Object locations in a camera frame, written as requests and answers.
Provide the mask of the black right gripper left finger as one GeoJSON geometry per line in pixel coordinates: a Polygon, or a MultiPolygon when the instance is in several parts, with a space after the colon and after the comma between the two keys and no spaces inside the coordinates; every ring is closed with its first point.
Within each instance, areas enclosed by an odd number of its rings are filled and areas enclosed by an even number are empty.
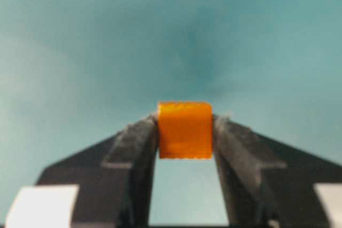
{"type": "Polygon", "coordinates": [[[5,226],[147,226],[157,147],[157,119],[149,115],[47,166],[19,190],[5,226]]]}

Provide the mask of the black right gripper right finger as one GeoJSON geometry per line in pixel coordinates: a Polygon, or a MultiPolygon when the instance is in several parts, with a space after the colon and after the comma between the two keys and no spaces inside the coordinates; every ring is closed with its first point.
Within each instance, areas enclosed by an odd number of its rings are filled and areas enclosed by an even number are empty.
{"type": "Polygon", "coordinates": [[[234,227],[341,227],[341,165],[213,117],[213,152],[234,227]]]}

